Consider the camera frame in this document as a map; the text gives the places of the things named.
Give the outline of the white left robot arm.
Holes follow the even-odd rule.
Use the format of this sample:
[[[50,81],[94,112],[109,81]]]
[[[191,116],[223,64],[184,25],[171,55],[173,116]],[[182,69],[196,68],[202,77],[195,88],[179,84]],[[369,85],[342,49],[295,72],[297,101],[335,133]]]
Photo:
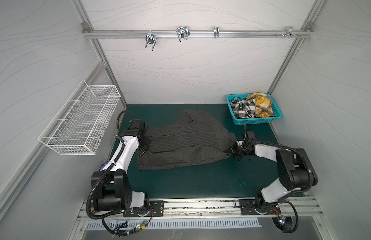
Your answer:
[[[148,196],[132,190],[127,172],[137,150],[150,140],[144,136],[145,122],[132,120],[129,128],[117,136],[118,146],[111,159],[91,176],[91,191],[86,201],[86,214],[93,220],[133,211],[149,213]]]

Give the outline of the dark grey striped shirt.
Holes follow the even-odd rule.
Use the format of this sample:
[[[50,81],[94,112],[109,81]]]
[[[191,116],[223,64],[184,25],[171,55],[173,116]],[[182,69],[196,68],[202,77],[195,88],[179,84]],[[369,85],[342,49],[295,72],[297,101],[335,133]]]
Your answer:
[[[237,137],[205,110],[182,110],[174,123],[149,128],[147,151],[137,158],[140,170],[199,166],[231,157]]]

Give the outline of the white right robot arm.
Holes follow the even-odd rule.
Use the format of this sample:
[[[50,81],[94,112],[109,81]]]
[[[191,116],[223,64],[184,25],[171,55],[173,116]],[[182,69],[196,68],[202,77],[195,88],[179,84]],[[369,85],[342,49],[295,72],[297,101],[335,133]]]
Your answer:
[[[246,131],[230,153],[237,160],[244,155],[265,158],[277,167],[276,180],[260,190],[254,200],[239,200],[242,215],[266,215],[293,194],[305,193],[317,185],[317,174],[303,148],[260,142],[253,131]]]

